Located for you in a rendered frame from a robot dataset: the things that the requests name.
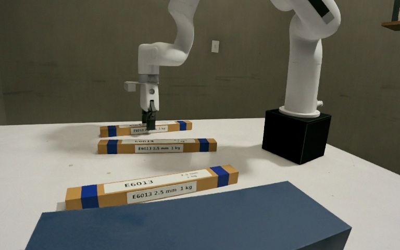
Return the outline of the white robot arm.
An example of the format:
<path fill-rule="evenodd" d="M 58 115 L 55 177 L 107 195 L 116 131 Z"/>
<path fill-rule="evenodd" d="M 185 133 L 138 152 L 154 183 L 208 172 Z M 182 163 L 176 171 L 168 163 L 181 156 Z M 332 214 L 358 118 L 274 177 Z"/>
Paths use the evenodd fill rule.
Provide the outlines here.
<path fill-rule="evenodd" d="M 170 0 L 168 11 L 177 24 L 175 45 L 162 42 L 141 44 L 138 48 L 138 82 L 124 82 L 126 91 L 135 92 L 135 84 L 159 82 L 159 66 L 179 66 L 185 62 L 193 44 L 193 17 L 199 1 Z M 319 117 L 320 112 L 316 109 L 323 105 L 317 100 L 322 62 L 321 39 L 337 31 L 341 22 L 340 11 L 334 0 L 271 2 L 281 11 L 293 9 L 296 12 L 289 29 L 285 104 L 279 112 L 300 118 Z"/>

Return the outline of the tan welding electrode pack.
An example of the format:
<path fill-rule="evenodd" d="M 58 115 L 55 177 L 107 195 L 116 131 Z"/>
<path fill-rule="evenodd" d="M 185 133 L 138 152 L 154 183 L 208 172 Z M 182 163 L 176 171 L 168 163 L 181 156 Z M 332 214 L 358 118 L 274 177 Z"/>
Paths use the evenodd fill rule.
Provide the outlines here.
<path fill-rule="evenodd" d="M 100 127 L 101 138 L 139 135 L 150 133 L 162 133 L 173 131 L 186 131 L 192 130 L 192 122 L 185 121 L 169 121 L 169 122 L 156 122 L 155 130 L 147 130 L 146 123 L 139 124 L 125 124 L 116 126 L 102 126 Z"/>
<path fill-rule="evenodd" d="M 100 140 L 98 154 L 153 154 L 216 152 L 217 142 L 212 139 L 142 139 Z"/>
<path fill-rule="evenodd" d="M 67 210 L 137 204 L 238 183 L 231 165 L 67 188 Z"/>

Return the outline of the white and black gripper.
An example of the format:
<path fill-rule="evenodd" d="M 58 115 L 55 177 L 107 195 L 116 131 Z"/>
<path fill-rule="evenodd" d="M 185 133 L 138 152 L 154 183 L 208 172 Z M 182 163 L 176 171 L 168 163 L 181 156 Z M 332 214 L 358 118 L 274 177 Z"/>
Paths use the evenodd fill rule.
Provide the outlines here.
<path fill-rule="evenodd" d="M 159 84 L 159 82 L 145 83 L 141 84 L 140 87 L 140 105 L 143 114 L 142 123 L 146 123 L 147 130 L 155 130 L 155 119 L 156 119 L 155 113 L 156 111 L 159 111 L 159 97 L 158 97 L 157 84 Z"/>

